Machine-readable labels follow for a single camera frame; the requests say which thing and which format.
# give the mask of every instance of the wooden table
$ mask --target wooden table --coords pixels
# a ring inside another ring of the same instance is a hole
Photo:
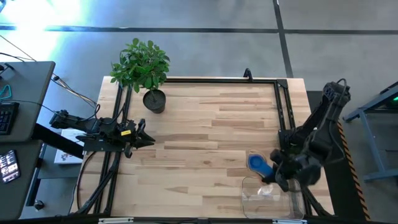
[[[287,80],[298,126],[310,115],[307,93],[303,79]],[[117,88],[110,83],[110,77],[104,77],[99,116],[112,116]],[[161,90],[167,95],[166,109],[161,114],[145,108],[144,91],[131,96],[128,118],[145,118],[146,132],[156,139],[156,144],[134,151],[130,159],[122,157],[112,216],[244,217],[242,179],[255,176],[246,168],[247,153],[259,151],[268,156],[279,148],[273,86],[165,83]],[[103,157],[104,153],[97,153],[83,173],[82,203],[98,185]],[[310,189],[333,213],[324,172]],[[71,211],[75,210],[74,202]],[[275,209],[269,213],[270,217],[280,215]]]

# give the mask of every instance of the gray floor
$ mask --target gray floor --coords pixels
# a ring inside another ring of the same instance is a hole
[[[101,80],[118,60],[124,44],[138,37],[153,40],[171,58],[169,75],[240,77],[246,67],[255,77],[286,77],[278,34],[160,32],[42,32],[47,25],[94,27],[182,27],[275,29],[271,0],[133,0],[133,1],[9,1],[0,25],[14,23],[18,31],[0,31],[37,60],[53,60],[55,73],[76,91],[97,100]],[[394,0],[279,0],[285,29],[398,29]],[[287,34],[293,75],[304,78],[308,90],[345,77],[352,99],[347,114],[397,81],[398,35]],[[23,56],[0,40],[1,51]],[[44,105],[87,116],[92,109],[79,98],[51,84]],[[42,110],[39,123],[48,126],[51,112]],[[376,166],[359,121],[344,124],[359,180]],[[67,213],[73,179],[47,180],[38,198],[48,207],[25,209],[22,218]],[[398,220],[398,189],[394,179],[361,183],[372,220]]]

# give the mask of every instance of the clear plastic container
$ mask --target clear plastic container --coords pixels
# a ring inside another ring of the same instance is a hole
[[[305,209],[300,185],[290,180],[289,187],[298,192],[283,192],[277,184],[266,185],[255,177],[244,178],[243,213],[248,218],[302,219]]]

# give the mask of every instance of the screen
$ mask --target screen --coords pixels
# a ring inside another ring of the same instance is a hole
[[[0,156],[0,169],[3,183],[8,183],[19,177],[17,157],[14,150]]]

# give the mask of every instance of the blue object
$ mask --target blue object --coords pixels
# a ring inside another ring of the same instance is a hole
[[[398,169],[388,169],[386,167],[386,155],[381,153],[377,148],[376,142],[374,140],[374,134],[370,128],[366,115],[368,113],[390,113],[390,110],[378,111],[377,109],[385,105],[387,102],[393,100],[398,96],[398,85],[394,84],[388,88],[386,91],[382,91],[381,94],[375,99],[371,100],[369,103],[366,103],[362,107],[354,110],[349,115],[344,116],[343,120],[347,123],[352,121],[355,118],[360,118],[362,121],[363,128],[365,130],[366,137],[369,141],[369,145],[371,147],[371,152],[373,154],[374,161],[376,162],[378,171],[370,173],[368,175],[364,175],[363,179],[365,182],[369,182],[371,180],[384,179],[388,177],[398,177]]]
[[[4,94],[4,92],[8,90],[8,95],[2,97],[2,95]],[[10,85],[6,85],[1,91],[0,91],[0,100],[5,100],[5,99],[9,99],[12,98],[12,91],[11,91],[11,86]]]
[[[266,159],[260,154],[248,155],[248,168],[262,177],[267,177],[274,173],[272,167],[267,164]]]

